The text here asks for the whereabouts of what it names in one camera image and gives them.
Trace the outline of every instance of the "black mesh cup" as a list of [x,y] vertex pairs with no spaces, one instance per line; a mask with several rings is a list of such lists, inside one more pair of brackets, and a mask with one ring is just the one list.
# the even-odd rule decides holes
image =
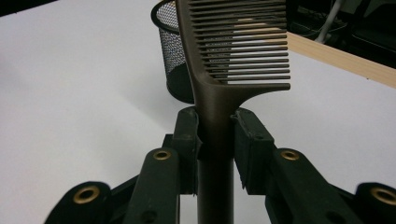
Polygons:
[[151,19],[160,29],[166,87],[179,101],[193,104],[189,71],[178,32],[175,1],[161,1],[151,10]]

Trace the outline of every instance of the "white surface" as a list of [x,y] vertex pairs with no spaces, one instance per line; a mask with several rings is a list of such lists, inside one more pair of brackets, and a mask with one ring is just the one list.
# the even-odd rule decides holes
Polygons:
[[[75,185],[114,188],[137,175],[177,111],[156,0],[57,1],[0,18],[0,223],[43,223]],[[278,147],[302,151],[325,178],[396,187],[396,90],[290,53],[291,91],[246,102]],[[235,174],[235,224],[269,223],[263,197]],[[196,223],[183,197],[182,222]]]

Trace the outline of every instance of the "black object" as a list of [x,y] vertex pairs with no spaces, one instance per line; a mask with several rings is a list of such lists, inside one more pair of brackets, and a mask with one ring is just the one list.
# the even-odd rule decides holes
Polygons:
[[175,1],[161,1],[151,10],[151,19],[160,30],[166,87],[179,101],[193,104],[189,71],[178,32]]
[[[181,110],[175,133],[165,136],[161,148],[150,151],[139,176],[111,193],[100,182],[72,188],[46,224],[179,223],[179,194],[196,193],[191,184],[196,164],[190,159],[199,150],[199,144],[191,144],[197,142],[196,118],[193,107]],[[348,193],[326,182],[301,152],[276,148],[274,138],[253,112],[239,108],[233,121],[233,138],[240,143],[235,144],[234,154],[242,184],[248,194],[266,195],[272,223],[396,223],[396,189],[363,183],[355,195]],[[99,192],[90,193],[94,188]],[[76,203],[76,195],[78,201],[85,200],[83,205]]]
[[0,2],[0,17],[55,1],[57,0],[2,0]]
[[233,124],[247,99],[285,91],[289,72],[283,0],[177,0],[177,18],[203,145],[198,223],[233,223]]
[[379,6],[365,16],[371,0],[362,0],[349,23],[346,50],[371,61],[396,68],[396,4]]

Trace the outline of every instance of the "comb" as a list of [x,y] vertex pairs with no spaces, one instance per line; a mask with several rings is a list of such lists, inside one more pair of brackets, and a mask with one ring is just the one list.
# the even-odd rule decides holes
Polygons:
[[177,0],[199,116],[198,223],[233,223],[233,124],[247,99],[285,91],[284,0]]

